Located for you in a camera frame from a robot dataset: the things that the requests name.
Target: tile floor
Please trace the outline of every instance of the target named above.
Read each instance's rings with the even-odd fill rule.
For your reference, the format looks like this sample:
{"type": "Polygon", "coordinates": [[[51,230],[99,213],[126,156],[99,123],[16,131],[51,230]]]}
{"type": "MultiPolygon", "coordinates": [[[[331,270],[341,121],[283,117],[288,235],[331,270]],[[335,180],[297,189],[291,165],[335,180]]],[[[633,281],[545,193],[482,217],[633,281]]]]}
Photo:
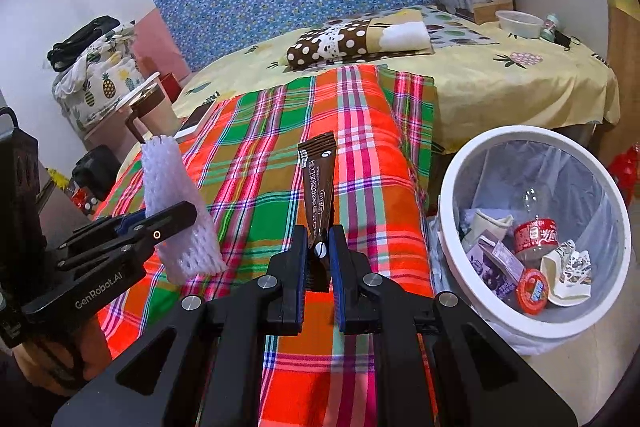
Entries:
{"type": "MultiPolygon", "coordinates": [[[[634,250],[640,256],[640,203],[630,210],[634,250]]],[[[616,388],[640,344],[640,263],[631,256],[613,307],[594,327],[555,350],[530,357],[532,367],[572,407],[583,425],[616,388]]]]}

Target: white trash can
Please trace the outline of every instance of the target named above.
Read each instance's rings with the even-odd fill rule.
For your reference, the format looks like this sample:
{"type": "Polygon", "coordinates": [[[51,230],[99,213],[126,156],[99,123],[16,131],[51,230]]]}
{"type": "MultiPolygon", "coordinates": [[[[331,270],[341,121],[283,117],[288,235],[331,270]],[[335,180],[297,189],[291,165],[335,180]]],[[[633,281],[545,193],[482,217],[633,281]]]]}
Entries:
{"type": "Polygon", "coordinates": [[[450,163],[439,206],[438,235],[455,280],[479,315],[521,355],[543,353],[587,330],[620,293],[631,254],[625,204],[601,163],[561,134],[523,125],[482,133],[450,163]],[[593,283],[584,303],[547,305],[532,316],[507,306],[484,285],[462,248],[458,225],[465,209],[509,208],[515,191],[535,182],[552,190],[558,241],[573,239],[578,251],[589,251],[593,283]]]}

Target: checkered blanket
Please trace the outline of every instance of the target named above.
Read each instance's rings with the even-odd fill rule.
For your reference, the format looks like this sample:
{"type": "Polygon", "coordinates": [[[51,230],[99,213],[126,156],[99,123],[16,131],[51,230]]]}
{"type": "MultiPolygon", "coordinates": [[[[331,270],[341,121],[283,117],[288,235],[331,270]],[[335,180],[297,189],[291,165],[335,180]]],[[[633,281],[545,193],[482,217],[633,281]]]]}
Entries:
{"type": "MultiPolygon", "coordinates": [[[[364,65],[220,103],[202,133],[181,149],[209,203],[228,270],[177,287],[154,255],[145,264],[146,278],[100,312],[114,356],[180,296],[227,295],[288,248],[292,227],[306,225],[297,144],[329,130],[338,145],[335,222],[343,225],[349,247],[364,252],[374,271],[431,295],[420,208],[426,204],[433,95],[433,79],[364,65]]],[[[100,215],[142,204],[138,159],[100,215]]],[[[260,425],[373,426],[375,408],[370,335],[342,336],[332,294],[307,292],[302,333],[267,338],[260,425]]]]}

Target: white phone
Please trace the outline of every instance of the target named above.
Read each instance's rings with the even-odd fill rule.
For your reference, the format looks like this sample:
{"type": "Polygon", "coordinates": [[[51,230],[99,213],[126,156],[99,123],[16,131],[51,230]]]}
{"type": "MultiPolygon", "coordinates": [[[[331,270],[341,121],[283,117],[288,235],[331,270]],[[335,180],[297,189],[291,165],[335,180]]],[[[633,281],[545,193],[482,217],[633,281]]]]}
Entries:
{"type": "Polygon", "coordinates": [[[178,132],[174,136],[175,140],[180,143],[197,136],[215,109],[216,100],[203,103],[201,106],[196,107],[189,118],[182,124],[182,127],[178,129],[178,132]]]}

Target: bed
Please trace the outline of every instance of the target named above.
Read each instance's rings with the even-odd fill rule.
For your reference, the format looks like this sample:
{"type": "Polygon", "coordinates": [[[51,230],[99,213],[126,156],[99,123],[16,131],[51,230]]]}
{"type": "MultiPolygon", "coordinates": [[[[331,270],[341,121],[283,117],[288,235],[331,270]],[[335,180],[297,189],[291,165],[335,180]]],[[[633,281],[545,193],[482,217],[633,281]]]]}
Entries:
{"type": "MultiPolygon", "coordinates": [[[[432,150],[455,152],[504,124],[617,121],[615,76],[586,46],[564,51],[495,23],[414,8],[430,28],[432,55],[290,71],[283,57],[308,31],[301,29],[222,57],[184,87],[178,116],[206,100],[217,104],[200,135],[180,147],[229,269],[177,287],[153,256],[146,278],[100,312],[114,356],[180,296],[227,295],[287,248],[293,225],[305,224],[296,146],[309,137],[336,132],[335,221],[350,248],[405,289],[432,295],[425,232],[432,150]],[[459,41],[441,46],[447,38],[459,41]]],[[[142,205],[137,146],[98,215],[142,205]]],[[[338,333],[331,293],[307,293],[302,334],[267,341],[260,424],[375,425],[372,360],[368,336],[338,333]]]]}

